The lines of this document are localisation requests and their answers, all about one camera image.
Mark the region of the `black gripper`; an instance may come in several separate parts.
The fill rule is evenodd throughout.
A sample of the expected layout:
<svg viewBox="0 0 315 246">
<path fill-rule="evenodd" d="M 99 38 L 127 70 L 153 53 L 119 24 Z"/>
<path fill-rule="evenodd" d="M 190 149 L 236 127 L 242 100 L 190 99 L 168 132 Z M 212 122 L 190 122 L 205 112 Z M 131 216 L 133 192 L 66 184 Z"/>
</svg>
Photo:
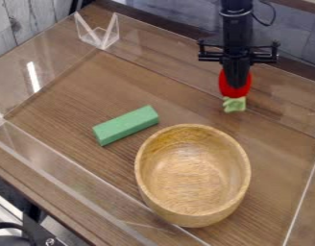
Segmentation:
<svg viewBox="0 0 315 246">
<path fill-rule="evenodd" d="M 276 63 L 277 61 L 280 43 L 275 40 L 269 45 L 229 47 L 213 44 L 205 38 L 201 38 L 197 45 L 198 61 L 222 63 L 226 82 L 232 88 L 241 88 L 245 85 L 250 64 Z"/>
</svg>

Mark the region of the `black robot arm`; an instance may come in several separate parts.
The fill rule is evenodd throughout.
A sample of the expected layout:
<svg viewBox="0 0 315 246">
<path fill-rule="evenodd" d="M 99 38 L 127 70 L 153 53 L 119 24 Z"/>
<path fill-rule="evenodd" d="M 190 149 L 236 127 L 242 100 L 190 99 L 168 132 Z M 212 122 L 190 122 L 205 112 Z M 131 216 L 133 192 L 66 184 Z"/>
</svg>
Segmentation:
<svg viewBox="0 0 315 246">
<path fill-rule="evenodd" d="M 254 63 L 275 63 L 277 60 L 276 40 L 259 43 L 253 35 L 253 22 L 269 26 L 253 14 L 252 0 L 220 0 L 221 37 L 217 41 L 212 37 L 197 40 L 198 61 L 218 62 L 221 64 L 225 82 L 230 89 L 240 89 L 248 80 L 249 67 Z"/>
</svg>

